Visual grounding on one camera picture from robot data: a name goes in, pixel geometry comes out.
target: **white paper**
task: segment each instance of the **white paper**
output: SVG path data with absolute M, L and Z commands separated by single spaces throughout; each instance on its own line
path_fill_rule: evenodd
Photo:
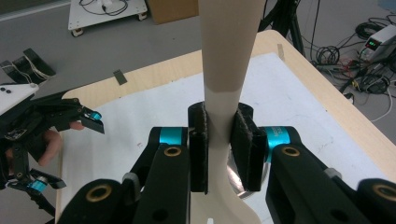
M 145 148 L 152 127 L 187 127 L 187 108 L 204 100 L 203 86 L 199 74 L 102 105 L 96 110 L 106 134 L 89 129 L 64 132 L 62 179 L 67 187 L 62 189 L 61 211 L 95 179 L 121 182 Z M 240 102 L 254 108 L 257 126 L 294 126 L 305 146 L 339 171 L 350 187 L 356 188 L 363 178 L 387 179 L 275 54 L 250 60 Z M 246 202 L 262 223 L 272 222 L 265 187 Z

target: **finger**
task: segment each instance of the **finger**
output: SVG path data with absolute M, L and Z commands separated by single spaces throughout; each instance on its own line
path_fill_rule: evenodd
M 6 158 L 7 158 L 7 163 L 8 163 L 8 174 L 13 175 L 14 174 L 14 160 L 12 159 L 12 148 L 7 149 L 6 151 Z
M 78 121 L 70 122 L 70 128 L 74 130 L 83 130 L 84 126 Z
M 58 154 L 59 150 L 61 150 L 62 146 L 62 138 L 61 136 L 53 131 L 48 130 L 43 134 L 44 141 L 47 143 L 46 151 L 43 156 L 41 156 L 40 160 L 38 160 L 38 164 L 40 166 L 45 166 Z

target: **power supply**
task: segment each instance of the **power supply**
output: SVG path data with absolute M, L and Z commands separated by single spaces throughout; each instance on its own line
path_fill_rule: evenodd
M 375 62 L 387 58 L 396 48 L 396 26 L 389 25 L 371 35 L 361 49 L 361 59 Z

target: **white cylindrical object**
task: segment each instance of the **white cylindrical object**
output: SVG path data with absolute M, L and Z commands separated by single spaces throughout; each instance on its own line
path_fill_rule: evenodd
M 230 135 L 259 28 L 264 0 L 200 0 L 205 110 L 208 114 L 208 194 L 191 195 L 191 223 L 261 223 L 233 192 L 227 176 Z

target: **blue joint cover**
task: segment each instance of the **blue joint cover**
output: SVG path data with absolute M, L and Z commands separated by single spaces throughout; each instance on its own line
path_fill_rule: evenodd
M 31 183 L 28 187 L 39 192 L 43 192 L 43 190 L 47 187 L 47 184 L 42 181 L 35 180 L 35 182 Z
M 102 118 L 102 116 L 101 116 L 99 113 L 97 113 L 97 112 L 92 112 L 92 113 L 90 114 L 90 118 L 91 118 L 91 119 L 99 120 L 99 119 Z
M 182 128 L 166 127 L 161 128 L 160 144 L 181 145 Z
M 281 144 L 289 144 L 290 137 L 288 130 L 282 126 L 264 127 L 268 138 L 268 158 L 266 162 L 271 162 L 273 150 L 276 146 Z

